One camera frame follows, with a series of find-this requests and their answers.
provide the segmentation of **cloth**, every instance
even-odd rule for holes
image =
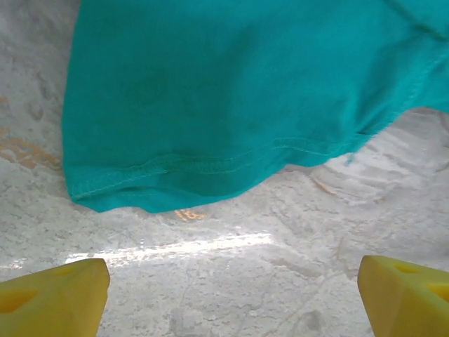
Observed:
[[[445,0],[84,0],[62,117],[71,199],[157,213],[449,111]]]

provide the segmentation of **marble surface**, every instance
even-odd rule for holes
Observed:
[[[79,0],[0,0],[0,281],[87,257],[99,337],[369,337],[360,260],[449,270],[449,119],[408,112],[347,166],[289,167],[233,200],[151,215],[73,205],[60,114]]]

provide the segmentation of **seam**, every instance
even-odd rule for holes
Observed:
[[[356,137],[353,137],[353,139],[354,139],[354,138],[360,138],[360,135],[355,135],[355,136],[356,136]],[[341,150],[343,147],[348,146],[349,144],[351,144],[351,143],[341,144],[338,148],[335,148],[335,149],[334,149],[334,152],[336,152],[336,151],[338,151],[338,150]],[[193,170],[191,170],[191,171],[182,170],[182,171],[184,171],[184,172],[190,172],[190,173],[211,174],[211,175],[232,173],[232,172],[239,171],[239,170],[241,170],[241,169],[243,169],[243,168],[245,168],[245,167],[248,167],[248,166],[251,166],[251,165],[255,164],[257,161],[259,161],[259,160],[261,160],[263,157],[267,156],[272,150],[281,149],[281,148],[287,148],[287,149],[290,149],[290,150],[297,150],[297,151],[301,151],[301,152],[306,152],[306,153],[316,154],[316,155],[319,155],[319,156],[328,156],[329,154],[332,153],[332,152],[330,152],[330,153],[325,153],[325,154],[324,154],[324,153],[319,153],[319,152],[308,151],[308,150],[305,150],[305,149],[303,149],[303,148],[301,148],[301,147],[292,147],[292,146],[284,145],[284,146],[272,147],[272,148],[268,149],[263,155],[261,155],[261,156],[258,157],[257,159],[254,159],[254,160],[252,160],[252,161],[250,161],[250,162],[248,162],[248,163],[245,163],[244,165],[240,165],[239,167],[236,167],[236,168],[234,168],[234,169],[232,169],[232,170],[214,171],[214,172],[210,172],[210,173],[198,172],[198,171],[193,171]],[[131,168],[127,168],[127,169],[126,169],[126,172],[129,172],[129,171],[132,172],[132,171],[134,171],[135,169],[146,169],[146,168],[143,167],[143,166],[139,166],[139,167],[132,166]],[[137,176],[135,176],[135,177],[131,177],[131,178],[128,178],[128,179],[123,179],[123,180],[120,180],[119,182],[116,182],[116,183],[113,183],[113,184],[109,184],[109,185],[107,185],[107,186],[102,186],[102,187],[100,187],[100,188],[96,188],[96,189],[93,189],[93,190],[87,188],[87,190],[88,190],[87,192],[75,193],[75,194],[70,193],[70,194],[71,194],[71,196],[72,196],[73,199],[83,199],[83,198],[85,198],[85,197],[91,196],[91,195],[94,194],[94,193],[101,192],[101,191],[103,191],[103,190],[107,190],[107,189],[109,189],[109,188],[111,188],[111,187],[120,186],[120,185],[122,185],[122,184],[124,184],[124,183],[129,183],[129,182],[134,181],[134,180],[143,179],[143,178],[146,178],[146,177],[148,177],[148,176],[152,176],[152,175],[154,175],[154,174],[173,173],[173,172],[178,172],[178,171],[181,171],[181,170],[159,170],[159,171],[155,171],[155,172],[150,172],[150,173],[140,174],[140,175],[137,175]],[[84,183],[87,184],[87,185],[90,185],[91,183],[94,183],[94,182],[97,182],[97,183],[98,183],[98,182],[100,182],[101,180],[104,180],[105,178],[110,178],[111,176],[119,175],[119,174],[123,174],[123,172],[113,172],[113,173],[110,173],[110,174],[108,174],[108,175],[101,176],[101,177],[95,178],[95,179],[93,179],[93,180],[91,180],[91,181],[84,182]],[[82,183],[77,183],[77,184],[72,185],[71,188],[69,189],[69,191],[75,190],[76,187],[79,187],[79,186],[80,186],[80,184],[82,184]]]
[[[429,75],[429,73],[432,71],[432,68],[434,68],[440,62],[442,62],[448,56],[449,56],[449,43],[445,44],[443,52],[438,53],[435,58],[432,58],[427,63],[426,67],[424,67],[421,74],[416,78],[416,80],[410,87],[410,93],[407,95],[405,100],[398,106],[397,110],[393,109],[392,114],[387,115],[385,118],[379,120],[376,124],[371,126],[369,128],[370,131],[367,133],[367,135],[370,135],[371,137],[375,136],[379,131],[381,131],[382,129],[390,125],[392,122],[394,122],[405,111],[412,109],[413,101],[416,99],[420,88],[422,88],[422,85],[424,84],[427,75]]]
[[[264,147],[268,147],[269,144],[272,144],[272,143],[277,142],[277,141],[282,141],[282,140],[284,140],[284,141],[288,141],[288,140],[290,140],[290,141],[303,140],[306,143],[324,144],[328,148],[332,148],[332,147],[336,147],[336,146],[343,147],[343,146],[348,146],[348,145],[351,144],[351,143],[343,143],[343,144],[342,143],[331,143],[330,144],[329,142],[326,142],[324,140],[314,140],[314,139],[310,139],[310,138],[301,138],[301,137],[281,137],[281,138],[273,138],[272,140],[267,142],[265,145],[262,145],[260,147],[255,148],[255,149],[252,149],[252,150],[248,150],[248,151],[242,152],[241,154],[238,154],[235,157],[220,158],[220,157],[207,157],[207,156],[190,156],[188,154],[162,154],[162,155],[160,155],[160,157],[164,158],[164,157],[176,156],[177,157],[177,161],[179,161],[180,163],[182,163],[183,161],[205,161],[205,162],[210,162],[210,161],[232,161],[232,160],[244,157],[244,156],[246,156],[246,155],[248,155],[250,153],[260,151]],[[268,149],[268,151],[276,149],[276,148],[278,148],[278,147],[272,147],[271,149]],[[329,152],[313,152],[311,150],[306,150],[305,148],[301,148],[301,147],[294,147],[294,148],[295,148],[295,150],[302,150],[303,152],[308,152],[308,153],[322,155],[322,156],[326,156],[326,155],[330,154]],[[157,165],[169,164],[172,161],[173,160],[170,160],[170,159],[149,160],[149,161],[147,161],[147,162],[145,162],[145,163],[143,163],[141,165],[129,166],[129,167],[126,167],[126,168],[122,168],[121,170],[123,172],[133,171],[135,169],[144,169],[146,166],[155,166],[155,165],[157,166]],[[109,171],[109,169],[106,168],[106,169],[102,169],[102,170],[97,170],[96,173],[102,173],[102,172],[106,172],[106,171]],[[115,174],[118,174],[118,173],[117,172],[113,172],[113,173],[104,174],[104,175],[101,176],[101,179],[107,178],[107,177],[115,175]],[[78,179],[81,180],[81,179],[85,178],[86,176],[87,176],[87,174],[80,175],[78,177]]]

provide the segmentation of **stitching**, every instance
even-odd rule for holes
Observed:
[[[270,143],[276,142],[278,140],[304,140],[306,143],[327,144],[326,142],[323,142],[321,140],[320,141],[318,141],[318,140],[315,141],[315,140],[308,140],[306,138],[294,138],[294,137],[291,137],[291,138],[275,138]],[[338,149],[340,149],[341,147],[346,147],[346,146],[348,146],[350,144],[351,144],[351,142],[342,143],[342,144],[339,144],[338,147],[337,147],[336,143],[330,144],[328,146],[330,151],[327,151],[327,152],[314,152],[314,151],[311,151],[311,150],[306,150],[303,147],[298,147],[298,146],[297,147],[293,147],[293,146],[288,146],[288,145],[281,145],[281,146],[276,146],[276,147],[269,148],[259,158],[264,157],[270,151],[278,149],[278,148],[290,148],[290,149],[293,149],[293,150],[299,150],[299,151],[303,151],[303,152],[307,152],[307,153],[311,153],[311,154],[316,154],[316,155],[319,155],[319,156],[328,156],[329,154],[332,154],[333,152],[335,152]],[[208,163],[210,163],[210,162],[218,163],[218,162],[232,161],[232,160],[244,157],[245,155],[250,154],[252,152],[257,152],[257,151],[263,149],[264,147],[265,146],[261,146],[261,147],[259,147],[257,149],[253,149],[253,150],[249,150],[249,151],[243,152],[242,154],[239,154],[238,156],[228,157],[228,158],[206,158],[206,157],[201,158],[201,157],[191,157],[191,156],[187,156],[187,155],[183,155],[183,154],[177,154],[176,157],[177,158],[181,158],[181,159],[178,159],[178,160],[163,160],[163,159],[152,160],[152,161],[148,161],[148,162],[146,162],[144,164],[141,164],[141,165],[134,165],[134,166],[130,166],[130,167],[127,167],[127,168],[123,168],[119,172],[111,172],[111,173],[107,173],[107,174],[101,175],[98,178],[87,180],[87,181],[85,181],[85,183],[91,183],[91,182],[96,181],[96,180],[103,180],[105,178],[110,178],[112,176],[116,176],[116,175],[119,175],[119,174],[124,174],[124,173],[127,173],[129,171],[134,171],[134,170],[138,170],[138,169],[147,169],[148,166],[173,165],[174,161],[176,161],[178,165],[182,164],[182,162],[184,162],[184,161],[189,161],[191,163],[194,163],[195,161],[197,161],[197,162],[204,161],[204,162],[208,162]],[[98,174],[98,173],[105,172],[105,171],[108,171],[108,170],[96,171],[96,173]],[[218,171],[217,173],[228,173],[228,172],[227,171]]]
[[[425,81],[425,77],[429,75],[429,73],[432,71],[432,68],[435,67],[438,63],[442,62],[445,58],[449,56],[449,48],[444,49],[442,53],[439,53],[438,56],[435,59],[431,59],[427,66],[422,71],[421,75],[416,79],[416,82],[411,86],[410,93],[408,94],[407,98],[403,101],[401,105],[399,105],[399,108],[397,110],[394,110],[393,113],[389,116],[386,116],[384,119],[379,120],[376,124],[371,126],[369,129],[371,132],[368,132],[372,136],[375,135],[380,129],[384,129],[384,127],[390,125],[400,114],[404,113],[406,110],[412,108],[412,103],[416,99],[416,96],[418,94],[419,89],[422,87]]]
[[[144,197],[149,197],[150,195],[155,195],[157,193],[148,193],[148,192],[142,192],[142,193],[126,193],[124,196],[125,197],[140,197],[140,196],[144,196]]]
[[[325,142],[323,140],[314,140],[314,139],[301,138],[301,137],[283,137],[283,138],[273,138],[273,140],[269,141],[265,145],[262,145],[262,146],[260,146],[258,148],[252,149],[252,150],[248,150],[248,151],[242,152],[241,154],[239,154],[239,155],[237,155],[235,157],[220,158],[220,157],[206,157],[206,156],[189,156],[189,155],[185,155],[185,154],[176,154],[175,156],[177,158],[180,158],[180,159],[178,159],[178,161],[232,161],[232,160],[244,157],[247,154],[250,154],[252,152],[257,152],[258,150],[261,150],[264,147],[268,146],[268,144],[271,144],[271,143],[279,141],[279,140],[303,140],[306,143],[324,144],[324,145],[327,145],[329,148],[334,147],[334,146],[343,147],[343,146],[348,146],[348,145],[351,144],[351,143],[343,143],[343,144],[341,144],[341,143],[331,143],[331,144],[329,144],[328,142]],[[328,152],[320,153],[320,152],[312,152],[312,151],[309,151],[309,150],[306,150],[306,149],[302,149],[300,147],[292,147],[292,148],[294,148],[296,150],[302,150],[304,152],[308,152],[308,153],[312,153],[312,154],[317,154],[317,155],[323,155],[323,156],[329,155]],[[169,157],[169,156],[173,156],[173,154],[162,154],[161,155],[161,157]],[[141,165],[134,165],[134,166],[129,166],[129,167],[123,168],[122,171],[132,171],[132,170],[140,169],[140,168],[144,169],[146,166],[151,166],[151,165],[164,165],[165,163],[168,164],[171,161],[172,160],[168,160],[167,161],[165,159],[150,160],[150,161],[147,161],[147,162],[145,162],[145,163],[143,163]],[[105,172],[105,171],[109,171],[109,170],[107,168],[106,169],[102,169],[102,170],[97,170],[96,173],[102,173],[102,172]],[[101,176],[101,179],[107,178],[107,177],[112,176],[114,174],[118,174],[118,173],[117,172],[113,172],[113,173],[104,174],[104,175]],[[87,174],[83,174],[83,175],[79,176],[79,179],[82,179],[83,177],[86,177],[86,176],[87,176]]]
[[[344,147],[344,146],[347,146],[348,144],[350,144],[350,143],[341,145],[338,149],[335,149],[334,152],[336,152],[337,150],[341,149],[341,148]],[[244,167],[248,167],[248,166],[253,165],[253,164],[256,163],[257,161],[259,161],[259,160],[261,160],[263,157],[265,157],[267,154],[269,154],[272,150],[276,150],[276,149],[279,149],[279,148],[288,148],[288,149],[291,149],[291,150],[298,150],[298,151],[307,152],[307,153],[311,153],[311,154],[317,154],[317,155],[321,155],[321,156],[329,155],[329,154],[321,154],[321,153],[318,153],[318,152],[306,151],[306,150],[304,150],[304,149],[302,149],[302,148],[300,148],[300,147],[290,147],[290,146],[287,146],[287,145],[285,145],[285,146],[278,146],[278,147],[273,147],[273,148],[267,150],[261,157],[255,159],[254,161],[250,161],[250,162],[248,162],[248,163],[245,163],[244,165],[242,165],[242,166],[240,166],[240,167],[237,167],[237,168],[235,168],[235,169],[232,169],[232,170],[226,170],[226,171],[216,171],[216,172],[214,172],[214,173],[205,173],[205,174],[226,174],[226,173],[236,172],[236,171],[238,171],[238,170],[240,170],[240,169],[242,169],[242,168],[244,168]],[[114,173],[110,173],[110,174],[107,175],[107,176],[101,176],[101,177],[98,177],[98,178],[96,178],[96,179],[93,179],[92,181],[86,181],[85,183],[87,184],[87,190],[88,190],[88,191],[87,191],[87,192],[84,192],[84,193],[73,194],[73,195],[72,195],[72,198],[73,198],[73,199],[82,199],[82,198],[91,196],[92,194],[94,194],[94,193],[96,193],[96,192],[101,192],[101,191],[106,190],[106,189],[111,188],[111,187],[120,186],[120,185],[122,185],[122,184],[124,184],[124,183],[128,183],[128,182],[130,182],[130,181],[143,179],[143,178],[146,178],[147,176],[152,176],[152,175],[154,175],[154,174],[172,173],[172,172],[176,172],[176,170],[160,170],[160,171],[157,172],[157,173],[151,172],[151,173],[146,173],[146,174],[140,174],[140,175],[137,175],[137,176],[135,176],[135,177],[131,177],[131,178],[128,178],[128,179],[125,179],[125,180],[121,180],[121,181],[119,181],[119,182],[117,182],[117,183],[113,183],[113,184],[110,184],[110,185],[107,185],[107,186],[102,186],[102,187],[96,188],[96,189],[94,189],[94,190],[91,190],[91,189],[88,188],[88,186],[91,184],[91,182],[94,182],[94,181],[95,181],[95,182],[100,182],[101,180],[104,180],[105,178],[108,178],[108,177],[110,177],[110,176],[113,176],[114,174],[123,174],[123,172],[114,172]],[[71,188],[70,190],[75,190],[75,187],[76,187],[76,186],[73,185],[72,188]]]

